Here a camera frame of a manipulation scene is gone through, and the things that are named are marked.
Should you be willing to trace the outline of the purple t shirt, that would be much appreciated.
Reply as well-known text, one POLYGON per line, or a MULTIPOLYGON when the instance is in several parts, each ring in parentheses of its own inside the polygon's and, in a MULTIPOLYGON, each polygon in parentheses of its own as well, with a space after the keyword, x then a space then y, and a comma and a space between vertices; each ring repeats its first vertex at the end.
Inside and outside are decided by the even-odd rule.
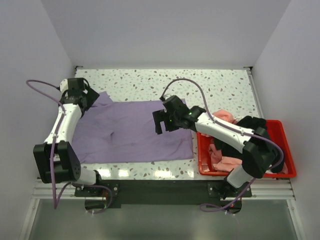
POLYGON ((82 164, 142 163, 193 158, 192 133, 187 129, 157 134, 155 101, 112 101, 101 92, 78 121, 71 146, 82 164))

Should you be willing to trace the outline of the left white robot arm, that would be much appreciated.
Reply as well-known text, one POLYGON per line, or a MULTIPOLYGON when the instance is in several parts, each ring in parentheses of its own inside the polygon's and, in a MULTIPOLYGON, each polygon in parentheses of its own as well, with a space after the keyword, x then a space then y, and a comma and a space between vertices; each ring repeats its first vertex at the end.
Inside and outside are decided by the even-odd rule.
POLYGON ((88 193, 99 196, 104 190, 101 176, 96 170, 81 167, 72 140, 78 121, 100 95, 83 77, 63 79, 57 89, 61 92, 56 101, 57 118, 48 137, 33 148, 40 179, 45 184, 86 185, 88 193))

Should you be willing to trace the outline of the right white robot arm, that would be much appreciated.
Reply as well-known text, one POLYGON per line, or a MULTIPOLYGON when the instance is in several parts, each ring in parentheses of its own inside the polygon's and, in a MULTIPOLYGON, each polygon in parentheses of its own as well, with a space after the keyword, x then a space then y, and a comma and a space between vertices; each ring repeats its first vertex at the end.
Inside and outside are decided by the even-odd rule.
POLYGON ((161 98, 163 109, 152 113, 155 132, 162 134, 164 124, 167 132, 178 129, 192 130, 214 137, 237 150, 242 164, 225 178, 223 192, 235 196, 245 183, 261 179, 267 170, 279 166, 284 160, 283 150, 269 139, 264 128, 256 130, 228 123, 209 113, 208 109, 188 106, 176 95, 161 98))

